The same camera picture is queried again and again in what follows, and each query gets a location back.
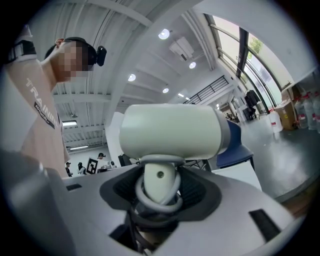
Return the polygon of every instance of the air vent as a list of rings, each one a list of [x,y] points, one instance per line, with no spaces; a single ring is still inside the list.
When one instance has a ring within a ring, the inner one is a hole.
[[[171,44],[170,50],[183,62],[191,59],[192,54],[195,52],[185,37],[181,37]]]

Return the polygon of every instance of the window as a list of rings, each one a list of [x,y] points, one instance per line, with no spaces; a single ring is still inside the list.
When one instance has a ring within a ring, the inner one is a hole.
[[[227,21],[223,18],[219,18],[217,16],[212,16],[214,19],[214,23],[217,27],[227,31],[231,35],[235,36],[236,38],[240,37],[239,34],[239,26],[236,24],[231,23],[230,21]]]
[[[279,82],[281,88],[284,88],[288,83],[293,83],[293,79],[288,70],[282,64],[279,58],[273,53],[273,51],[271,51],[262,41],[250,33],[248,37],[248,47],[250,50],[255,51],[264,64],[270,69]],[[248,59],[251,60],[252,56],[252,53],[249,52]]]
[[[225,19],[213,16],[215,25],[226,32],[230,33],[237,39],[239,39],[239,27]],[[222,57],[225,61],[227,61],[231,67],[237,70],[237,65],[235,65],[229,58],[231,58],[234,62],[238,63],[238,56],[239,56],[239,42],[228,34],[214,28],[217,31],[221,49],[229,56],[226,57],[222,52],[219,52],[220,57]]]
[[[280,89],[293,80],[276,55],[257,37],[236,24],[216,16],[205,14],[205,17],[211,27],[219,58],[226,67],[236,73],[244,87],[249,90],[256,88],[260,92],[264,106],[272,108],[280,104]],[[246,54],[247,59],[238,62],[239,56]]]
[[[251,59],[249,59],[248,56],[247,63],[253,67],[254,70],[252,68],[251,70],[255,71],[256,74],[260,76],[262,81],[266,84],[267,89],[269,90],[269,92],[267,93],[270,93],[274,102],[279,105],[282,102],[281,92],[266,68],[254,55],[251,56]]]

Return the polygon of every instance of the cardboard box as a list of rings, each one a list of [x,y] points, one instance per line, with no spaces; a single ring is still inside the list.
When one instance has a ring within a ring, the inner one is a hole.
[[[293,130],[294,123],[296,121],[294,109],[290,100],[283,101],[279,106],[275,107],[274,110],[279,114],[281,124],[285,130]]]

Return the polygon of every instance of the blue chair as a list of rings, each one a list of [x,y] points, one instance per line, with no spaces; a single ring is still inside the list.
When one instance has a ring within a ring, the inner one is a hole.
[[[230,143],[225,152],[216,156],[216,166],[226,168],[250,160],[254,166],[254,153],[241,143],[241,128],[234,122],[227,120],[230,128]]]

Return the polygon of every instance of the floor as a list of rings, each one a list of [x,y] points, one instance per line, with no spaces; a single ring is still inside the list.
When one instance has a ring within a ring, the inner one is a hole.
[[[316,193],[319,189],[320,179],[314,181],[306,190],[283,202],[282,205],[295,217],[299,218],[308,213]]]
[[[262,190],[282,203],[308,188],[320,175],[320,134],[308,129],[273,133],[269,117],[240,124],[242,144],[253,151]],[[216,169],[215,158],[209,160]]]

